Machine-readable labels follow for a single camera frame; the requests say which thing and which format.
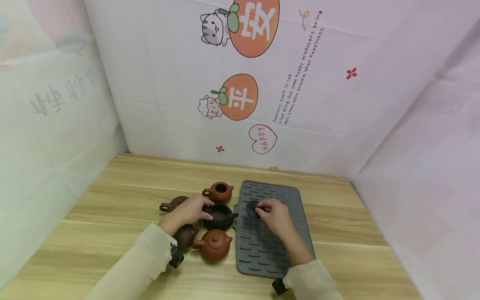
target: wooden table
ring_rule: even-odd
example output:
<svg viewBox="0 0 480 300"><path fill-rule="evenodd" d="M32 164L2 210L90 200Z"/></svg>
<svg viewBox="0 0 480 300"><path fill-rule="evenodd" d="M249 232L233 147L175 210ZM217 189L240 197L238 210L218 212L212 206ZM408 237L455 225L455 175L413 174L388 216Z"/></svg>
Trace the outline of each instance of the wooden table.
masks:
<svg viewBox="0 0 480 300"><path fill-rule="evenodd" d="M0 299L82 299L135 238L158 222L161 202L225 181L235 186L229 203L233 208L244 180L300 190L316 257L344 299L421 299L344 178L130 154L112 160ZM234 229L227 233L235 237ZM238 272L234 242L219 264L207 264L197 251L190 251L180 267L168 267L142 299L277 299L271 278ZM289 291L280 299L294 296Z"/></svg>

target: person's left hand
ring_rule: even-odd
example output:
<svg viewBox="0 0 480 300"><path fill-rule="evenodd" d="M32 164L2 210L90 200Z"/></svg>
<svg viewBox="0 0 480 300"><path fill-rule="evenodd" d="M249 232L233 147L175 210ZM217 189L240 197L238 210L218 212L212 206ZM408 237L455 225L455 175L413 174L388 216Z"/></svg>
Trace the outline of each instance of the person's left hand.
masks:
<svg viewBox="0 0 480 300"><path fill-rule="evenodd" d="M164 215L158 226L170 236L173 236L183 225L195 223L200 219L212 220L213 217L209 213L202 211L202 208L204 205L213 204L212 201L201 195L192 196L183 201L172 212Z"/></svg>

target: black teapot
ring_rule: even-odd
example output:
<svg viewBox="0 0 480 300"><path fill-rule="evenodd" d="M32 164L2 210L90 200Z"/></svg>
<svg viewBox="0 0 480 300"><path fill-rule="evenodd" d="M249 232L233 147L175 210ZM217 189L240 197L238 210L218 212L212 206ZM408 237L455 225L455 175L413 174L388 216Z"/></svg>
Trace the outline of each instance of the black teapot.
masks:
<svg viewBox="0 0 480 300"><path fill-rule="evenodd" d="M232 226L233 219L239 216L239 214L232 213L230 207L223 203L216 203L211 206L204 205L202 210L213 217L211 221L203 221L207 230L220 229L225 231Z"/></svg>

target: drying mat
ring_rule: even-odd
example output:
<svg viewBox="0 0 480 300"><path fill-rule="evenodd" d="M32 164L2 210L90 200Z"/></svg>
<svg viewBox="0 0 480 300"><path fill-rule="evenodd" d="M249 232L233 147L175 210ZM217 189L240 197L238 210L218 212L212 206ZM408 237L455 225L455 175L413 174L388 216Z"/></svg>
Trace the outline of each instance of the drying mat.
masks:
<svg viewBox="0 0 480 300"><path fill-rule="evenodd" d="M233 221L233 227L237 232L235 240L237 268L245 274L283 278L290 268L290 259L285 246L268 229L263 220L253 219L247 215L246 207L249 201L261 201L266 198L277 198L288 205L295 229L315 256L299 190L246 180L241 186L239 202L233 208L233 212L239 214Z"/></svg>

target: small red flower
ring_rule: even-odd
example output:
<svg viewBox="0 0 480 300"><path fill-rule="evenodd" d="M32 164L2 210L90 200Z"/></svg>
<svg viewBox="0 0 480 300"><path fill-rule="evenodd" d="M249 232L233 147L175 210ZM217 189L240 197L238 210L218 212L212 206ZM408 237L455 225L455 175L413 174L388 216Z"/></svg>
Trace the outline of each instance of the small red flower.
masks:
<svg viewBox="0 0 480 300"><path fill-rule="evenodd" d="M350 79L352 76L356 77L357 76L357 68L353 68L351 70L347 70L347 79Z"/></svg>

